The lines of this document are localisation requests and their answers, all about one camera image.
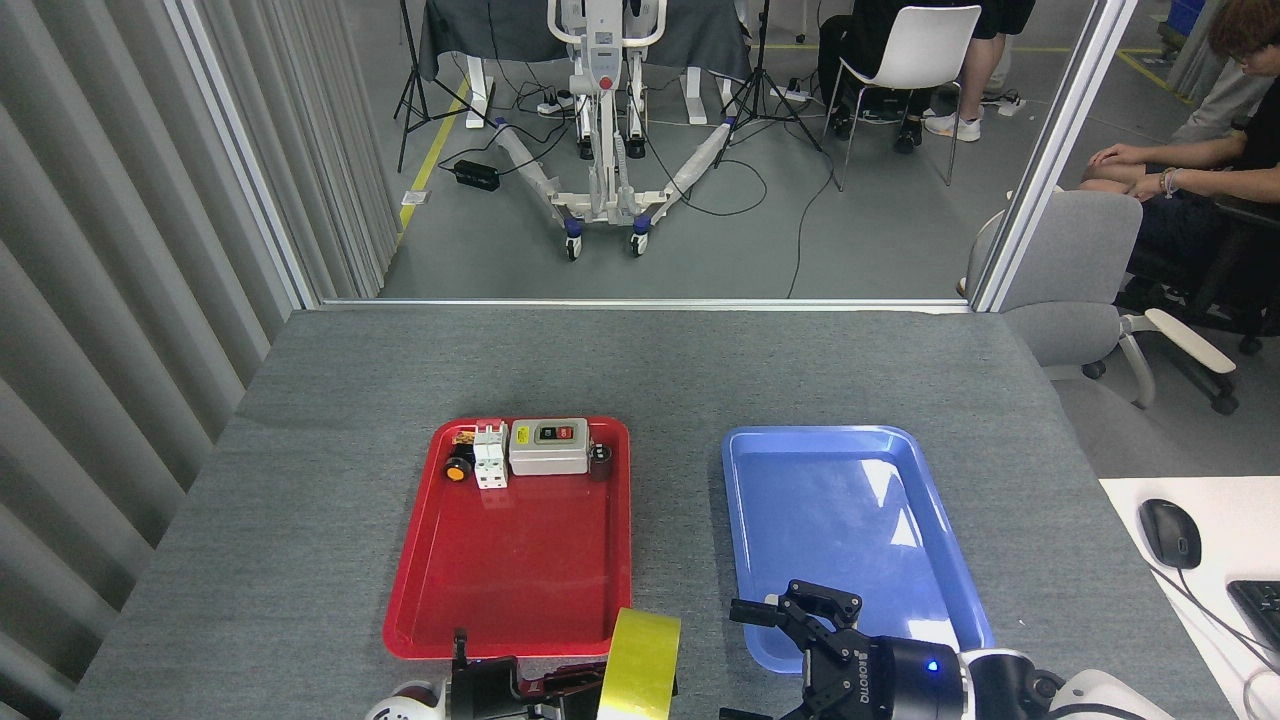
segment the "blue bin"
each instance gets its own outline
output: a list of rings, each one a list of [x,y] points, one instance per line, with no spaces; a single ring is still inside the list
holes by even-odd
[[[883,425],[737,428],[723,442],[739,597],[795,579],[858,593],[859,630],[993,647],[942,500],[915,438]],[[767,670],[800,673],[777,628],[746,625]]]
[[[1169,19],[1165,24],[1174,28],[1183,37],[1190,37],[1192,28],[1204,9],[1204,0],[1172,0],[1169,6]]]

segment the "gray table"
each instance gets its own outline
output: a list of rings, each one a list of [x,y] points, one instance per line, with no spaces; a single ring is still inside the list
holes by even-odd
[[[355,719],[443,676],[380,629],[431,432],[495,414],[628,425],[635,606],[684,621],[673,717],[799,702],[726,619],[724,433],[864,423],[920,442],[1001,644],[1229,716],[1000,316],[431,306],[294,314],[64,717]]]

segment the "tripod stand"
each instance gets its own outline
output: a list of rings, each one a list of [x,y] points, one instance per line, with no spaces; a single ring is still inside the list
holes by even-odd
[[[404,81],[404,90],[401,91],[401,100],[396,105],[396,113],[392,114],[394,120],[401,111],[404,109],[404,132],[401,133],[401,154],[399,159],[396,161],[396,172],[401,172],[404,168],[404,143],[408,141],[408,133],[416,131],[417,128],[425,126],[431,120],[439,120],[440,118],[448,118],[449,115],[457,115],[460,113],[467,113],[471,110],[471,105],[466,100],[458,97],[456,92],[449,90],[448,86],[442,83],[439,79],[433,79],[435,85],[444,88],[445,92],[452,95],[454,100],[462,102],[462,106],[457,110],[440,113],[439,115],[433,115],[426,110],[426,92],[422,90],[422,76],[419,72],[419,55],[417,46],[413,44],[413,24],[408,19],[408,4],[407,0],[401,0],[401,19],[404,22],[404,36],[408,38],[408,56],[412,63],[412,69],[408,73],[408,79]],[[412,118],[417,117],[417,122],[412,122]]]
[[[805,137],[813,143],[813,149],[822,151],[822,146],[818,145],[818,140],[813,137],[809,128],[800,122],[800,115],[796,114],[795,108],[787,101],[786,95],[778,90],[778,85],[773,82],[769,77],[769,70],[764,69],[764,44],[769,35],[769,0],[764,0],[764,9],[760,10],[760,35],[756,40],[756,54],[755,54],[755,67],[751,68],[751,74],[748,76],[746,83],[740,87],[728,102],[724,104],[724,111],[728,111],[730,106],[737,108],[737,120],[733,123],[733,129],[737,129],[751,120],[781,120],[781,122],[795,122],[804,131]],[[765,92],[772,91],[773,95],[782,101],[782,106],[787,109],[785,115],[773,115],[768,111],[762,110],[764,99],[762,97]],[[724,147],[728,147],[728,140],[724,141]]]

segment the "keyboard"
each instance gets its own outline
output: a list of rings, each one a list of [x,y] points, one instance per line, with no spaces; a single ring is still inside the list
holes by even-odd
[[[1272,651],[1280,651],[1280,580],[1234,580],[1226,584],[1254,635]]]

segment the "person's hand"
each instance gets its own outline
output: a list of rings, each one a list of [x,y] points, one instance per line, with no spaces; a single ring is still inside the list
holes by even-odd
[[[1160,173],[1151,173],[1149,176],[1142,176],[1138,178],[1138,182],[1130,184],[1125,195],[1137,197],[1139,202],[1146,202],[1161,192],[1164,191],[1160,190]]]
[[[1117,142],[1111,147],[1098,150],[1089,158],[1089,167],[1094,168],[1098,165],[1140,165],[1146,160],[1140,156],[1142,147],[1134,147],[1133,145],[1125,145]]]

